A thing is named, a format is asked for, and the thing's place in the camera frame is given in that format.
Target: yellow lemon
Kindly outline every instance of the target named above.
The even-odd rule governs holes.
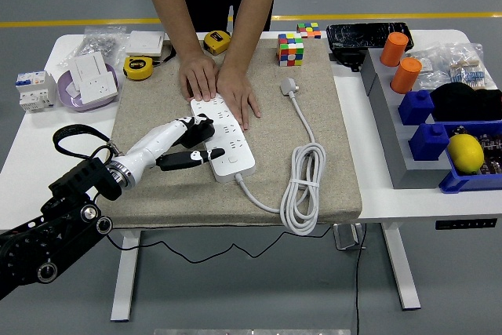
[[[448,153],[455,168],[466,174],[476,173],[485,161],[481,144],[475,137],[466,133],[449,138]]]

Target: beige felt mat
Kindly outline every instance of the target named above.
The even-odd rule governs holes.
[[[300,109],[327,154],[318,222],[353,220],[361,213],[362,201],[326,40],[304,40],[304,44],[304,63],[299,67],[277,65],[276,40],[260,41],[253,56],[248,77],[262,118],[252,116],[250,130],[245,132],[256,160],[256,172],[245,182],[262,203],[279,207],[293,149],[309,142],[291,100],[279,88],[281,80],[294,78],[300,86],[296,93]],[[223,57],[218,56],[216,62],[220,64]],[[190,104],[181,96],[178,67],[175,58],[155,68],[147,80],[126,81],[112,133],[121,150],[128,151],[150,129],[191,115]],[[209,164],[172,172],[149,169],[138,186],[117,201],[99,198],[98,204],[116,228],[281,223],[279,215],[254,206],[235,182],[216,182]]]

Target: robotic arm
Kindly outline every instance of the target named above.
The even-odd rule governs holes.
[[[80,133],[107,141],[110,157],[106,162],[59,146],[63,138]],[[49,186],[53,197],[41,208],[40,217],[0,235],[0,300],[18,286],[53,282],[111,231],[111,219],[101,214],[87,194],[90,188],[116,200],[122,189],[139,184],[146,168],[185,169],[218,158],[225,153],[221,148],[166,154],[174,145],[193,148],[213,134],[213,120],[204,115],[179,118],[151,130],[124,155],[88,126],[72,125],[57,131],[53,138],[56,149],[84,161]]]

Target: black phone case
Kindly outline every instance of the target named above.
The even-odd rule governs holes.
[[[399,31],[409,39],[405,51],[413,48],[413,39],[406,23],[335,24],[326,28],[329,47],[341,64],[359,71],[366,50],[385,46],[390,33]]]

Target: white power cord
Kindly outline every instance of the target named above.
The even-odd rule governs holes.
[[[296,112],[307,130],[311,142],[302,147],[296,147],[293,151],[291,156],[291,178],[282,196],[280,209],[271,208],[258,201],[251,192],[249,192],[240,173],[235,174],[235,179],[251,202],[270,213],[279,213],[284,226],[296,235],[308,235],[314,230],[317,224],[319,213],[319,185],[321,183],[322,174],[324,173],[324,168],[326,167],[326,151],[321,144],[315,143],[311,127],[308,125],[307,120],[296,102],[294,92],[297,90],[298,87],[295,85],[292,78],[287,78],[282,81],[282,94],[289,96],[293,102]],[[301,174],[305,164],[307,164],[307,168],[305,177],[302,179]],[[300,198],[296,198],[298,196],[298,191],[303,191]],[[308,198],[308,208],[307,213],[303,214],[298,206],[301,205],[306,198]]]

